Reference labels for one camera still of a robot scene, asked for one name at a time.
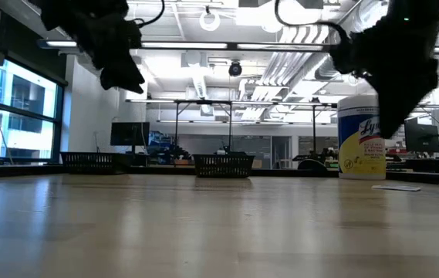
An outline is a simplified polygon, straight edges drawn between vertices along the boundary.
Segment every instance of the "monitor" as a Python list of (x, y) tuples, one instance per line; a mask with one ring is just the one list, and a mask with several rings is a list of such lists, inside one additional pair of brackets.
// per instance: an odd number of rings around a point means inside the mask
[(438, 153), (438, 127), (428, 124), (419, 124), (417, 120), (408, 120), (404, 123), (407, 151)]
[(111, 126), (112, 146), (149, 145), (149, 123), (113, 123)]

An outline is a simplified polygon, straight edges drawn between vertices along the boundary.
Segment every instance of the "window frame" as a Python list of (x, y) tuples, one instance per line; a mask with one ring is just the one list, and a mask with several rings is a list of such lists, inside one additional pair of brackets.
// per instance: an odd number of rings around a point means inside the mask
[[(55, 98), (55, 113), (54, 117), (44, 116), (42, 114), (37, 114), (28, 110), (19, 109), (16, 107), (8, 106), (0, 103), (0, 110), (11, 112), (14, 114), (22, 115), (24, 117), (33, 118), (36, 120), (44, 120), (53, 124), (53, 136), (52, 136), (52, 148), (51, 148), (51, 158), (12, 158), (14, 163), (18, 162), (58, 162), (59, 161), (59, 153), (60, 153), (60, 142), (61, 142), (61, 133), (62, 133), (62, 112), (63, 112), (63, 98), (65, 95), (65, 84), (60, 83), (59, 81), (50, 78), (46, 74), (39, 72), (38, 70), (33, 69), (21, 63), (15, 58), (10, 56), (5, 57), (5, 60), (9, 62), (15, 63), (18, 66), (23, 67), (24, 69), (31, 71), (32, 73), (39, 75), (42, 78), (45, 78), (51, 82), (56, 84), (56, 98)], [(0, 157), (0, 161), (10, 162), (10, 158)]]

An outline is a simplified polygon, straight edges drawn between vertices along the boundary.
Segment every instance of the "wire basket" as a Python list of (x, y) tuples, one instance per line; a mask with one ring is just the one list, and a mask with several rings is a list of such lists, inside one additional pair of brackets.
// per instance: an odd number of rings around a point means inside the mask
[(199, 178), (247, 178), (255, 157), (251, 155), (194, 154)]
[(70, 174), (118, 175), (132, 165), (131, 154), (62, 152), (63, 166)]

